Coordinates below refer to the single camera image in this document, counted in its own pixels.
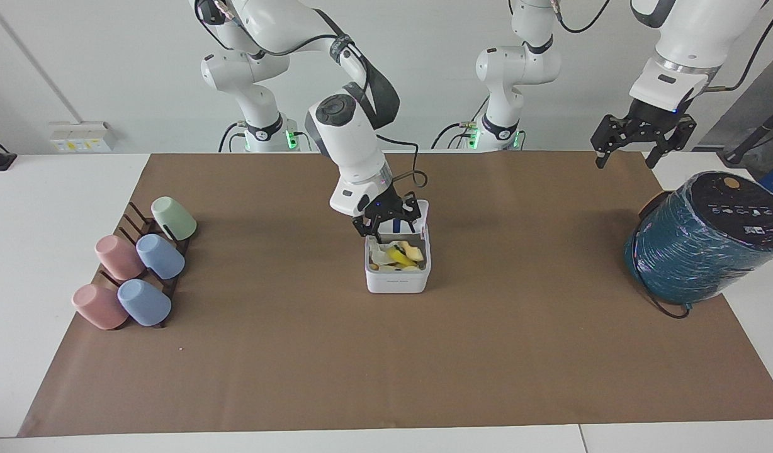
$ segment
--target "teal cylindrical object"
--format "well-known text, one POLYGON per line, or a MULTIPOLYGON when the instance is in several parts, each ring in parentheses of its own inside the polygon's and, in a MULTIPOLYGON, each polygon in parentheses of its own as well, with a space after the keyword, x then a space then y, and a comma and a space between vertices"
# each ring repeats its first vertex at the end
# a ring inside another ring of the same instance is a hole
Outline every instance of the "teal cylindrical object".
POLYGON ((643 219, 624 254, 659 298, 712 298, 773 259, 773 194, 731 173, 700 173, 643 219))

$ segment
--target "wall socket panel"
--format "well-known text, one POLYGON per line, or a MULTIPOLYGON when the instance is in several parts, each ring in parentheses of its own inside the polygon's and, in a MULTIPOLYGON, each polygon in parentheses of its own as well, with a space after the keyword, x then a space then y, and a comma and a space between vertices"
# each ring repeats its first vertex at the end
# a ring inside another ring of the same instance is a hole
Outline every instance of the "wall socket panel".
POLYGON ((113 152, 116 138, 104 123, 52 123, 50 143, 57 152, 113 152))

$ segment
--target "black lid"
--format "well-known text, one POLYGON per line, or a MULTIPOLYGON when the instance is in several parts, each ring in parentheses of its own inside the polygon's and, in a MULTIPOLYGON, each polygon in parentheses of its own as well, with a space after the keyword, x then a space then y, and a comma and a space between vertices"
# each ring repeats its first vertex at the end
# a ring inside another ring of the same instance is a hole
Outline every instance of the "black lid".
POLYGON ((773 194, 746 178, 703 173, 689 188, 705 223, 743 243, 773 247, 773 194))

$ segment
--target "blue cup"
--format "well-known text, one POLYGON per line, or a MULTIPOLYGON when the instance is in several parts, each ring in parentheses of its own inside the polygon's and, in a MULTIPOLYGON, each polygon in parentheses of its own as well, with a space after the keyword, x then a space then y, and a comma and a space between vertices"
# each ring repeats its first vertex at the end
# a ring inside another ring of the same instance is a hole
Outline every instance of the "blue cup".
POLYGON ((145 235, 137 241, 137 255, 146 267, 162 280, 179 275, 185 268, 185 258, 167 240, 158 235, 145 235))
POLYGON ((156 326, 168 318, 171 299, 143 280, 130 280, 118 289, 118 300, 127 313, 141 326, 156 326))

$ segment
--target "white table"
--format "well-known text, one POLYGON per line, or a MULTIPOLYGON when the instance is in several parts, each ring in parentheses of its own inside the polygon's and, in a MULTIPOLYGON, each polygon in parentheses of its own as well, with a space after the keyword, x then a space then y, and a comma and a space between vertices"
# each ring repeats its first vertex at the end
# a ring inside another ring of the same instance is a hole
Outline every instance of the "white table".
MULTIPOLYGON (((93 244, 114 229, 147 159, 24 155, 0 173, 0 437, 16 435, 73 316, 67 301, 93 276, 93 244)), ((655 173, 675 189, 711 169, 724 169, 714 155, 675 154, 655 173)), ((725 294, 773 377, 773 261, 725 294)), ((128 450, 772 453, 773 421, 0 439, 0 452, 128 450)))

